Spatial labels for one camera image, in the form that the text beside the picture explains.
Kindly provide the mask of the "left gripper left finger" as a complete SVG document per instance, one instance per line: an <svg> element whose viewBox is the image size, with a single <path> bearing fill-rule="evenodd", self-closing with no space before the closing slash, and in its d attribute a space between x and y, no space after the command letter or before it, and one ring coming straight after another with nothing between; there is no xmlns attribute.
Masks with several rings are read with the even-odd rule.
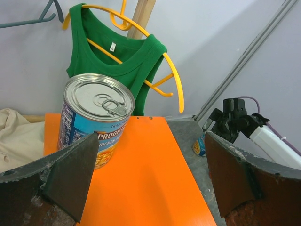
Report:
<svg viewBox="0 0 301 226"><path fill-rule="evenodd" d="M98 152L96 134L0 175L2 226L74 226L81 221Z"/></svg>

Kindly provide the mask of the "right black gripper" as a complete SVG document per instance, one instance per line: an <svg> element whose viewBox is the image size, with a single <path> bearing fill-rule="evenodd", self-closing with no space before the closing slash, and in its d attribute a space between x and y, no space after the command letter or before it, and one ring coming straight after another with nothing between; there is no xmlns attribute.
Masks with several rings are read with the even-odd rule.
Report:
<svg viewBox="0 0 301 226"><path fill-rule="evenodd" d="M239 133L250 126L245 101L240 98L223 100L223 110L215 108L202 126L204 132L211 131L234 143Z"/></svg>

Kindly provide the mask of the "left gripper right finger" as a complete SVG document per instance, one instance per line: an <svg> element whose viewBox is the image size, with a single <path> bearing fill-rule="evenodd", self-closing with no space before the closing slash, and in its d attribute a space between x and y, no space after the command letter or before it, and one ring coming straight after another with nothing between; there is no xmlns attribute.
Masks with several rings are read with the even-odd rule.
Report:
<svg viewBox="0 0 301 226"><path fill-rule="evenodd" d="M301 171L242 150L207 132L206 158L228 226L299 226Z"/></svg>

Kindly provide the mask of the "blue soup can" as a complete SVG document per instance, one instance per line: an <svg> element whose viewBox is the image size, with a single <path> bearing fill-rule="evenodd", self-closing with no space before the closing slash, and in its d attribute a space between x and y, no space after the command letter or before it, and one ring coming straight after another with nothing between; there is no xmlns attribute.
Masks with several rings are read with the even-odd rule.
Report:
<svg viewBox="0 0 301 226"><path fill-rule="evenodd" d="M104 166L134 108L134 96L121 82L96 73L73 76L63 92L58 148L95 133L99 141L95 169Z"/></svg>

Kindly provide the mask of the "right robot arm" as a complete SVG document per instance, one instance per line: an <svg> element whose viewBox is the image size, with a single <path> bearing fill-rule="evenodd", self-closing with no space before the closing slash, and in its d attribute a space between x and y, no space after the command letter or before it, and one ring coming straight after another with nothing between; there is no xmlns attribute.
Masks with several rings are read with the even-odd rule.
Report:
<svg viewBox="0 0 301 226"><path fill-rule="evenodd" d="M251 99L256 103L256 113L247 114L245 99ZM232 144L242 133L274 162L300 170L301 152L269 122L269 119L260 114L260 105L255 98L240 96L224 99L223 110L215 108L203 124L202 130L204 133L211 131Z"/></svg>

